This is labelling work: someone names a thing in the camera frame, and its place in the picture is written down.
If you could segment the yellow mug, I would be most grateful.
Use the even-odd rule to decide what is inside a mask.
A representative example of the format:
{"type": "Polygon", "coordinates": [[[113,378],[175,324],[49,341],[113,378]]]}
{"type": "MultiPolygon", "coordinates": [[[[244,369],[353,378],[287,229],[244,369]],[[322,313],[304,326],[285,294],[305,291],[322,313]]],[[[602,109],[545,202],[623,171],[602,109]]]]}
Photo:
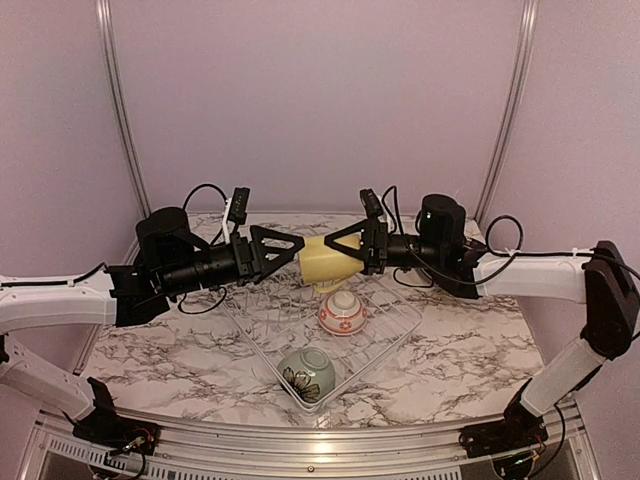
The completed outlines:
{"type": "Polygon", "coordinates": [[[329,248],[324,236],[307,237],[298,258],[304,284],[319,294],[335,292],[364,269],[361,260],[329,248]]]}

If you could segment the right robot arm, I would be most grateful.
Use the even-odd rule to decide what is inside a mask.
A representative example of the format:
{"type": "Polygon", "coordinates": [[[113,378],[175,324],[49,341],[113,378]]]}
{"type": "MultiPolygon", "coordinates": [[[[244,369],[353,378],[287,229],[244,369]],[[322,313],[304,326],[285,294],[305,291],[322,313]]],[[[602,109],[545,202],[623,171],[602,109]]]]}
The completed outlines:
{"type": "Polygon", "coordinates": [[[544,365],[497,423],[495,438],[502,446],[519,446],[537,420],[637,340],[639,274],[614,242],[556,251],[499,250],[487,239],[468,237],[465,208],[442,194],[422,199],[410,234],[399,211],[387,210],[385,197],[371,190],[360,195],[366,217],[325,237],[332,252],[356,260],[367,275],[388,267],[421,269],[454,297],[512,297],[523,307],[544,365]]]}

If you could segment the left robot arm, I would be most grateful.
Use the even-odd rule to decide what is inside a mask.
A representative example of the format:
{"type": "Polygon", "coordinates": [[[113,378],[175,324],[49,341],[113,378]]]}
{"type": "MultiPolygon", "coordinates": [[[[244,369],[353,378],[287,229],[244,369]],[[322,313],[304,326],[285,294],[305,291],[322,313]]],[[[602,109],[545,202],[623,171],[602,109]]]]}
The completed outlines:
{"type": "Polygon", "coordinates": [[[78,277],[1,281],[1,382],[58,408],[81,433],[106,445],[125,438],[126,423],[108,387],[57,367],[26,349],[15,332],[35,328],[145,325],[179,296],[230,284],[257,284],[292,262],[302,237],[253,226],[212,245],[194,234],[179,207],[153,212],[136,226],[140,251],[131,265],[100,264],[78,277]]]}

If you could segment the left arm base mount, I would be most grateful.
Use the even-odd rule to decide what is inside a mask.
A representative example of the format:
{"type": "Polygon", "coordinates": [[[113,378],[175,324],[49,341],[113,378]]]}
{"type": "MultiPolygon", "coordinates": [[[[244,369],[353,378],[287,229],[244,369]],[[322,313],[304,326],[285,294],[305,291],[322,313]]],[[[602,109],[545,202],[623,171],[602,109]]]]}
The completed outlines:
{"type": "Polygon", "coordinates": [[[93,399],[89,413],[72,420],[73,434],[114,450],[114,455],[129,451],[150,456],[154,453],[160,427],[152,422],[119,415],[107,386],[93,377],[87,378],[93,399]]]}

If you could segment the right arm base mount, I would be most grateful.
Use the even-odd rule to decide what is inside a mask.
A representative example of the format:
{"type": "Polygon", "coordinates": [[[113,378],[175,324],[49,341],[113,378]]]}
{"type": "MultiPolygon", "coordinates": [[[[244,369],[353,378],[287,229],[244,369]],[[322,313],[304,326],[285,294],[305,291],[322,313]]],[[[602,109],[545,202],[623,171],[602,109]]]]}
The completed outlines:
{"type": "Polygon", "coordinates": [[[549,438],[542,416],[535,416],[522,405],[522,394],[530,382],[516,392],[500,420],[467,425],[460,430],[458,442],[469,458],[508,452],[549,438]]]}

